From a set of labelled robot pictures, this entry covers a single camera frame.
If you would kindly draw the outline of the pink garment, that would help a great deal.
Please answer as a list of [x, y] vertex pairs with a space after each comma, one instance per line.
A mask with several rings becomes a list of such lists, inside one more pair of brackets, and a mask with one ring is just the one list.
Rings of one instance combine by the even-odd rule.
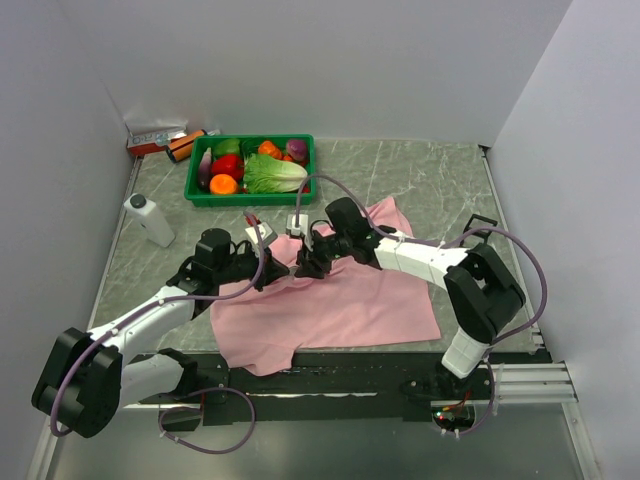
[[281, 278], [262, 291], [214, 303], [211, 325], [232, 368], [266, 376], [309, 348], [348, 348], [438, 340], [427, 284], [352, 258], [323, 279]]

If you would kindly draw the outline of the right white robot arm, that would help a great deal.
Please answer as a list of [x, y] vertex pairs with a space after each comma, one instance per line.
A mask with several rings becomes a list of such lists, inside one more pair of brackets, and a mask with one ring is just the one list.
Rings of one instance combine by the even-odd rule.
[[476, 369], [492, 342], [524, 307], [526, 297], [497, 252], [486, 243], [470, 249], [434, 246], [386, 225], [377, 225], [357, 203], [343, 197], [325, 209], [333, 232], [314, 230], [299, 212], [288, 216], [287, 234], [302, 241], [299, 278], [322, 279], [339, 259], [410, 275], [442, 288], [449, 296], [458, 330], [443, 354], [439, 391], [459, 398], [472, 385]]

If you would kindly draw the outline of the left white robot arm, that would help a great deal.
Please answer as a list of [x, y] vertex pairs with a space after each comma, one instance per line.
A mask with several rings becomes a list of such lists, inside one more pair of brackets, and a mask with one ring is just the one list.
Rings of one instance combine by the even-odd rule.
[[149, 300], [101, 327], [69, 328], [57, 337], [31, 398], [48, 415], [54, 436], [91, 438], [124, 406], [155, 395], [177, 402], [195, 395], [198, 366], [191, 357], [172, 348], [136, 357], [212, 304], [288, 274], [271, 253], [277, 235], [269, 224], [245, 233], [246, 240], [234, 244], [223, 229], [204, 231], [193, 255]]

